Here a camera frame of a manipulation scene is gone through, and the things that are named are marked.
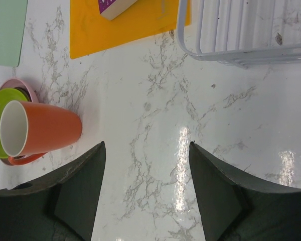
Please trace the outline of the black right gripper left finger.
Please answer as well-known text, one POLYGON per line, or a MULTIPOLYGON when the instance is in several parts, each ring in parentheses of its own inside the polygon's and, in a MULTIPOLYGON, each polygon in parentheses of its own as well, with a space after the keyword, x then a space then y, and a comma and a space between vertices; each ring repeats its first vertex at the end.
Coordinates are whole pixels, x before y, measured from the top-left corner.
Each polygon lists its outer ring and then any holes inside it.
POLYGON ((0 190, 0 240, 91 240, 105 164, 101 142, 46 175, 0 190))

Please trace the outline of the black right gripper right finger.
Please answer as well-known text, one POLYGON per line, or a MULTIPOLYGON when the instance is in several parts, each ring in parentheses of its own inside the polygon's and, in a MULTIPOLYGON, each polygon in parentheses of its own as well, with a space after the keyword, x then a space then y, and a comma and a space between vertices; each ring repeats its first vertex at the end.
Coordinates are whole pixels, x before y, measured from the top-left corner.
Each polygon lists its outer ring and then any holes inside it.
POLYGON ((242 171, 194 142, 189 165, 206 240, 301 240, 301 189, 242 171))

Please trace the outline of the yellow brown patterned plate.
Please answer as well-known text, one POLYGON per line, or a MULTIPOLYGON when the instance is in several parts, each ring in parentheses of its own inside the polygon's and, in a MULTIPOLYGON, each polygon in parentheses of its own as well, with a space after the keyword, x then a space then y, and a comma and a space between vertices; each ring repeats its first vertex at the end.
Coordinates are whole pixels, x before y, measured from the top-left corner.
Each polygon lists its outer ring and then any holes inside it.
POLYGON ((17 89, 18 91, 20 91, 25 98, 27 99, 27 101, 32 101, 30 94, 28 93, 28 91, 22 87, 15 87, 15 89, 17 89))

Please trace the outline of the pink plate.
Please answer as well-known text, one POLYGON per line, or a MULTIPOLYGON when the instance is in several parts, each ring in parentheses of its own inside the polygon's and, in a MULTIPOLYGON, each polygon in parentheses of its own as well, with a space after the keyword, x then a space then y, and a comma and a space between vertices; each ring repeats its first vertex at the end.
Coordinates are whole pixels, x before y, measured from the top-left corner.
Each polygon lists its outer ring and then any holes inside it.
MULTIPOLYGON (((22 87, 28 91, 28 93, 31 96, 32 101, 31 102, 38 102, 38 98, 36 93, 33 91, 33 89, 24 81, 19 80, 19 79, 9 79, 7 80, 1 87, 0 90, 5 89, 5 88, 15 88, 15 87, 22 87)), ((8 166, 12 166, 12 164, 8 161, 7 158, 0 158, 0 160, 5 163, 8 166)))

